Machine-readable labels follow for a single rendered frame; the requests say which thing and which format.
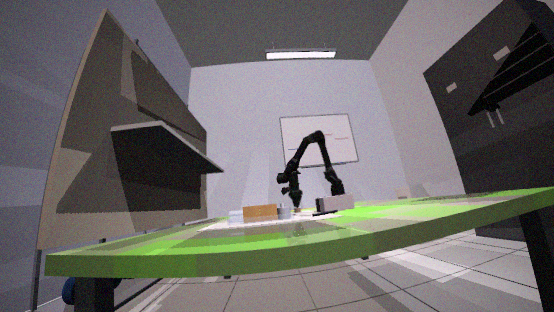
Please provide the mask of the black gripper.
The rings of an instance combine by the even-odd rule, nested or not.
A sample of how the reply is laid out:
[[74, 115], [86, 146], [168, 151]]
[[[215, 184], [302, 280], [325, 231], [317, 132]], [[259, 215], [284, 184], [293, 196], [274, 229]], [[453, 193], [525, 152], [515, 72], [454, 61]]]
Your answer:
[[292, 190], [292, 192], [289, 193], [289, 198], [293, 200], [294, 207], [299, 208], [303, 191], [299, 190], [299, 182], [289, 182], [289, 185]]

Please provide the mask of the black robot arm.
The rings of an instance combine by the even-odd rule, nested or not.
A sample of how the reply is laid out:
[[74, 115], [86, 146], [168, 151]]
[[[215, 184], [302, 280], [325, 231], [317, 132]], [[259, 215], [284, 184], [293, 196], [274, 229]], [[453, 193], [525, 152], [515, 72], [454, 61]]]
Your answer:
[[[288, 183], [288, 181], [298, 182], [298, 174], [301, 174], [297, 170], [299, 167], [300, 159], [303, 156], [308, 145], [310, 143], [316, 143], [316, 142], [319, 144], [321, 149], [321, 156], [325, 166], [325, 172], [323, 172], [325, 175], [325, 179], [328, 182], [332, 183], [331, 185], [332, 196], [346, 195], [342, 180], [338, 178], [338, 176], [336, 175], [331, 165], [329, 155], [325, 146], [325, 136], [321, 130], [316, 130], [316, 132], [303, 138], [303, 141], [301, 142], [294, 157], [290, 159], [289, 162], [287, 163], [284, 173], [278, 173], [277, 183], [283, 184], [283, 183]], [[290, 185], [287, 188], [283, 187], [281, 190], [282, 195], [285, 195], [288, 192], [292, 192]]]

